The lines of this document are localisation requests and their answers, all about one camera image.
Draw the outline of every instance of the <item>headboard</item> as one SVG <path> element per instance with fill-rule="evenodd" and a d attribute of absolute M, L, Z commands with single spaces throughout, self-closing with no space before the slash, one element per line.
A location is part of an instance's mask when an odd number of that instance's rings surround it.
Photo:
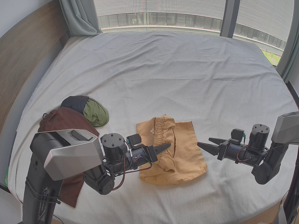
<path fill-rule="evenodd" d="M 45 73 L 40 64 L 45 63 L 44 59 L 49 64 L 53 61 L 62 48 L 59 40 L 67 31 L 59 1 L 53 0 L 25 17 L 0 38 L 2 185 L 22 111 Z"/>

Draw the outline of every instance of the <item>bed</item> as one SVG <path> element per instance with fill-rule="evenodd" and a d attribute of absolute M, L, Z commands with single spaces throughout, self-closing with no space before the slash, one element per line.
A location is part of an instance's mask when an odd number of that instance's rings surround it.
<path fill-rule="evenodd" d="M 8 187 L 23 200 L 29 149 L 44 113 L 70 95 L 90 96 L 107 108 L 100 136 L 136 133 L 136 124 L 167 114 L 191 120 L 198 141 L 229 138 L 233 128 L 270 127 L 298 110 L 281 77 L 253 43 L 179 32 L 117 32 L 70 38 L 23 110 L 9 165 Z M 202 150 L 208 172 L 177 186 L 126 176 L 101 196 L 84 184 L 75 209 L 62 203 L 64 223 L 240 223 L 278 203 L 288 190 L 297 147 L 290 145 L 279 174 L 259 185 L 251 167 L 219 161 Z"/>

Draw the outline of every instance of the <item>gray-green curtain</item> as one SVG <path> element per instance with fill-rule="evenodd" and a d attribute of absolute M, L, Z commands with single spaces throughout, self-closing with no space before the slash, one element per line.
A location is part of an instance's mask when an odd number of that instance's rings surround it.
<path fill-rule="evenodd" d="M 279 61 L 276 71 L 285 83 L 289 81 L 290 75 L 299 61 L 299 0 L 294 0 L 294 15 L 286 47 Z"/>
<path fill-rule="evenodd" d="M 59 0 L 62 13 L 73 35 L 101 33 L 93 0 Z"/>

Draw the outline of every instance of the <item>building exterior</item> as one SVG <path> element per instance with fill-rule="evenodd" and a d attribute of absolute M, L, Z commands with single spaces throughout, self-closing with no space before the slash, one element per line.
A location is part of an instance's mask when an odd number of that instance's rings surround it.
<path fill-rule="evenodd" d="M 106 31 L 172 30 L 219 35 L 226 0 L 94 0 Z M 282 55 L 294 0 L 241 0 L 235 39 Z"/>

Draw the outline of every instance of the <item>grass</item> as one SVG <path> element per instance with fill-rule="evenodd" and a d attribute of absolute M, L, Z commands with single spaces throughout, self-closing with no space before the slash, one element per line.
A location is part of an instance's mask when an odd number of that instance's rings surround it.
<path fill-rule="evenodd" d="M 265 51 L 265 50 L 262 50 L 262 52 L 264 53 L 265 57 L 267 57 L 267 59 L 271 62 L 272 65 L 277 65 L 270 58 L 273 58 L 278 63 L 280 60 L 280 56 L 277 56 L 277 55 L 275 55 L 271 52 Z"/>

